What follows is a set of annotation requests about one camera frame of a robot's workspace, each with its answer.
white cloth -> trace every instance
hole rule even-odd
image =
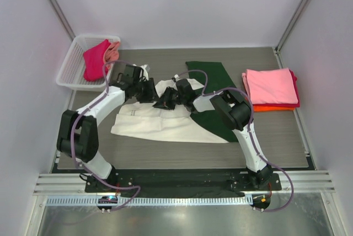
[[[203,87],[195,79],[188,81],[194,90]],[[160,81],[156,84],[158,96],[164,93],[166,87],[176,88],[172,80]],[[227,143],[193,121],[183,105],[176,105],[174,110],[163,110],[152,107],[153,104],[122,106],[111,133],[153,141]]]

robotic arm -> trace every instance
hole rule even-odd
[[[117,81],[110,84],[109,92],[101,93],[96,99],[79,108],[77,111],[66,110],[61,119],[57,149],[72,156],[71,130],[79,116],[74,134],[74,151],[76,161],[82,163],[94,175],[110,185],[116,185],[115,168],[109,164],[98,151],[98,126],[115,108],[132,97],[140,103],[156,101],[155,108],[174,109],[176,104],[183,104],[191,112],[216,110],[224,124],[237,136],[245,155],[250,181],[255,188],[260,188],[269,182],[272,168],[260,159],[263,155],[257,140],[254,123],[250,121],[251,109],[249,103],[238,92],[225,90],[218,94],[199,95],[193,91],[187,79],[176,81],[176,88],[167,88],[161,98],[154,87],[153,78],[148,77],[147,65],[137,67],[127,65],[124,73],[118,75]],[[250,134],[254,139],[259,154],[255,151]]]

plastic basket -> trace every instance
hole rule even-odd
[[[66,54],[64,62],[61,65],[59,74],[56,77],[56,83],[61,86],[69,87],[73,90],[79,91],[103,91],[105,87],[104,79],[99,79],[94,82],[89,82],[83,78],[85,64],[83,53],[108,39],[109,42],[120,41],[117,36],[107,35],[79,35],[74,38],[72,44]],[[111,71],[107,73],[107,78],[110,78]]]

stack of folded clothes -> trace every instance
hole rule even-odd
[[[300,107],[297,77],[290,69],[260,72],[248,69],[242,77],[255,112],[293,111]]]

folded pink towel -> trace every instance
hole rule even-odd
[[[242,74],[245,89],[253,104],[297,104],[298,97],[290,70],[253,71]]]

